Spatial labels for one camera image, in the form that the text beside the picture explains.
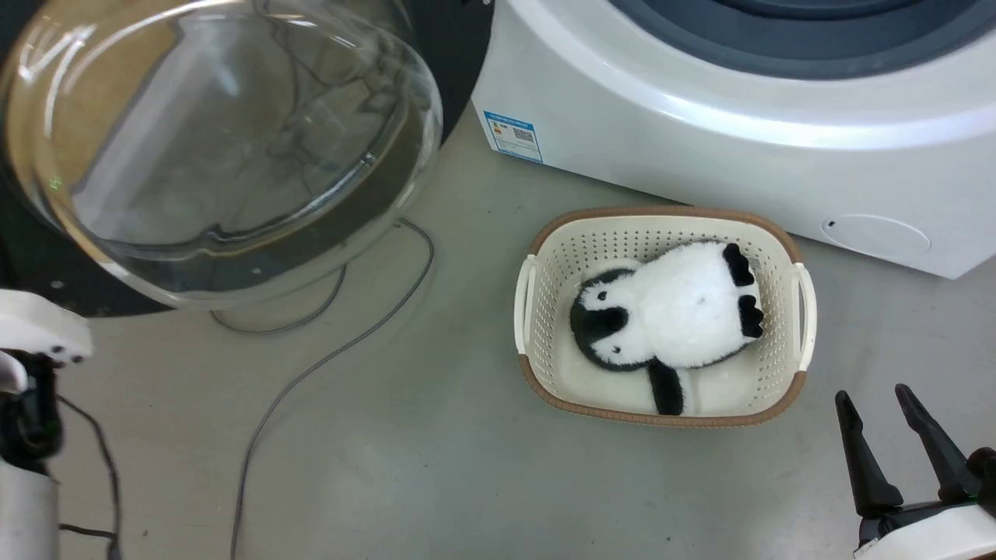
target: qr code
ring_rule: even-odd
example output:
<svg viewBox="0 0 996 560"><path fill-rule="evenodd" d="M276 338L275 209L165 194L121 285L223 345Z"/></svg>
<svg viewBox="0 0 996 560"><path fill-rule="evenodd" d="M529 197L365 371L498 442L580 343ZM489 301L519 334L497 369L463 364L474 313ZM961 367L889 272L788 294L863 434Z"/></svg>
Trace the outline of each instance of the qr code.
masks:
<svg viewBox="0 0 996 560"><path fill-rule="evenodd" d="M512 129L512 132L515 133L515 138L518 140L530 141L533 143L536 142L535 140L533 140L533 133L530 133L529 131L520 131L519 129Z"/></svg>

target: white washing machine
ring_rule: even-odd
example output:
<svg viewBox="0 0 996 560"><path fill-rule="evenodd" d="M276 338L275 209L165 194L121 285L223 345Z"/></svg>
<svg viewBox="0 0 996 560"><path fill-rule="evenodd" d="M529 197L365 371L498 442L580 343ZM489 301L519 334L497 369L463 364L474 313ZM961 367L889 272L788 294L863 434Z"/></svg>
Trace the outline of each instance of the white washing machine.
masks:
<svg viewBox="0 0 996 560"><path fill-rule="evenodd" d="M496 4L496 150L948 278L996 253L996 0Z"/></svg>

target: basket handle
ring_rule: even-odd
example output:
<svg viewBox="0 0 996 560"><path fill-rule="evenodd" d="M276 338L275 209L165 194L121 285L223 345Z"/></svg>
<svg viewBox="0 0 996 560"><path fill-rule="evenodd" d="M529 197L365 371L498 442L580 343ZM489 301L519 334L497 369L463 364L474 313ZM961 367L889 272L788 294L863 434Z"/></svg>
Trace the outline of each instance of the basket handle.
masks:
<svg viewBox="0 0 996 560"><path fill-rule="evenodd" d="M515 314L513 329L515 330L515 349L519 354L526 353L526 343L529 342L529 323L533 320L533 286L536 284L536 255L529 255L522 261L519 269L519 281L515 284Z"/></svg>
<svg viewBox="0 0 996 560"><path fill-rule="evenodd" d="M803 294L803 333L802 349L799 355L799 371L805 372L813 361L813 351L816 349L816 288L813 287L813 277L801 263L796 263L796 273L799 290Z"/></svg>

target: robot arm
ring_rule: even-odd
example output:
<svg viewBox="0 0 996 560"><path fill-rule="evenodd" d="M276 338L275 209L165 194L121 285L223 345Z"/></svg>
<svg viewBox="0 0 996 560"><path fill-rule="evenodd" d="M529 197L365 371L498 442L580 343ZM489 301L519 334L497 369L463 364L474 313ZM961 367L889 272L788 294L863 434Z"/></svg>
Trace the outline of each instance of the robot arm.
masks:
<svg viewBox="0 0 996 560"><path fill-rule="evenodd" d="M903 504L888 483L862 431L851 398L837 393L844 455L855 509L862 518L861 560L969 560L996 551L996 451L982 447L965 459L913 391L895 386L906 423L919 436L940 487L937 501Z"/></svg>
<svg viewBox="0 0 996 560"><path fill-rule="evenodd" d="M28 292L0 290L0 556L56 560L62 445L58 369L93 353L87 320Z"/></svg>

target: plush toy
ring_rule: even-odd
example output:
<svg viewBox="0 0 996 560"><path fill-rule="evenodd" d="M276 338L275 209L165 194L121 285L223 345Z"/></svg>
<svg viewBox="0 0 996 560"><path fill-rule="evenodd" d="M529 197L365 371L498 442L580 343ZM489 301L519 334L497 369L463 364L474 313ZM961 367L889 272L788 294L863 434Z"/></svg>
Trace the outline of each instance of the plush toy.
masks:
<svg viewBox="0 0 996 560"><path fill-rule="evenodd" d="M763 334L758 285L735 243L695 242L646 264L610 263L582 284L571 308L582 354L607 370L648 368L652 386L657 377L657 386L676 387L676 369L715 364ZM654 399L660 409L657 387Z"/></svg>
<svg viewBox="0 0 996 560"><path fill-rule="evenodd" d="M646 365L646 375L650 379L653 403L659 414L679 417L695 413L688 372L679 372L657 360L650 360Z"/></svg>

